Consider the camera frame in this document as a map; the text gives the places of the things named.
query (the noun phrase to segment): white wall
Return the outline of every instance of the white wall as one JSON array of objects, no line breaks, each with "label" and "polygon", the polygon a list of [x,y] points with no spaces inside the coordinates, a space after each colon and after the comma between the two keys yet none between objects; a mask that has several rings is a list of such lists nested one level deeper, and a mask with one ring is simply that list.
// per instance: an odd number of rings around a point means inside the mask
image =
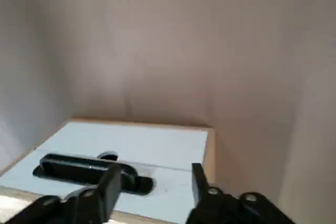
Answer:
[{"label": "white wall", "polygon": [[0,0],[0,170],[71,114],[34,0]]},{"label": "white wall", "polygon": [[77,115],[213,126],[230,193],[257,190],[298,223],[332,223],[336,175],[321,174],[336,163],[334,0],[38,2]]}]

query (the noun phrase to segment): black metal bracket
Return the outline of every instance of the black metal bracket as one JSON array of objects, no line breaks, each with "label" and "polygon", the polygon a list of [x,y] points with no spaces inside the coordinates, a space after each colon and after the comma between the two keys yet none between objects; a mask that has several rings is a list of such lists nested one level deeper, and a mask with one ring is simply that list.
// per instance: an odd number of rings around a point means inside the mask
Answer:
[{"label": "black metal bracket", "polygon": [[121,191],[121,168],[112,164],[97,185],[69,194],[65,200],[43,196],[5,224],[101,224],[110,219]]},{"label": "black metal bracket", "polygon": [[84,158],[59,154],[47,154],[40,160],[33,175],[80,185],[96,185],[112,164],[121,167],[121,190],[125,193],[147,195],[154,188],[154,180],[138,175],[137,170],[117,162],[118,156],[99,155],[100,158]]},{"label": "black metal bracket", "polygon": [[294,224],[262,194],[244,193],[236,199],[209,186],[201,164],[193,164],[192,171],[196,207],[187,224]]}]

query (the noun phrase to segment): black latch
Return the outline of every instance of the black latch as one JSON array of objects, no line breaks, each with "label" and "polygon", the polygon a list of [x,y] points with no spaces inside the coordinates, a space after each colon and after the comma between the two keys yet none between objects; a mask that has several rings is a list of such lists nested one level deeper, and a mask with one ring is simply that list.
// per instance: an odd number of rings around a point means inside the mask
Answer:
[{"label": "black latch", "polygon": [[50,153],[40,160],[33,175],[80,185],[96,185],[112,164],[118,164],[121,167],[122,192],[147,195],[153,190],[152,178],[139,176],[137,170],[128,164],[110,160],[117,159],[118,156],[100,156],[101,158],[84,158]]}]

